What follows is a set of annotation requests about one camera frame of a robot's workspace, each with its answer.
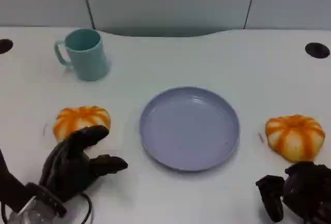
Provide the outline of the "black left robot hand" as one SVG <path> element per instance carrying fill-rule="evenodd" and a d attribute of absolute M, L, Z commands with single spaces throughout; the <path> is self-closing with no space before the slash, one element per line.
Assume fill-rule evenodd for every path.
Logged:
<path fill-rule="evenodd" d="M 70 134 L 47 157 L 39 185 L 65 203 L 83 193 L 98 178 L 128 168 L 120 157 L 109 154 L 89 158 L 84 150 L 109 134 L 107 127 L 85 127 Z"/>

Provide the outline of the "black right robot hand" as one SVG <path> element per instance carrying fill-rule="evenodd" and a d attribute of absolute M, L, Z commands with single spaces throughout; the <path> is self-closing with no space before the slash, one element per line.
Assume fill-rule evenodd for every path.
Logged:
<path fill-rule="evenodd" d="M 330 168 L 301 161 L 285 173 L 286 179 L 266 175 L 255 183 L 270 219 L 282 221 L 286 205 L 304 223 L 330 223 Z"/>

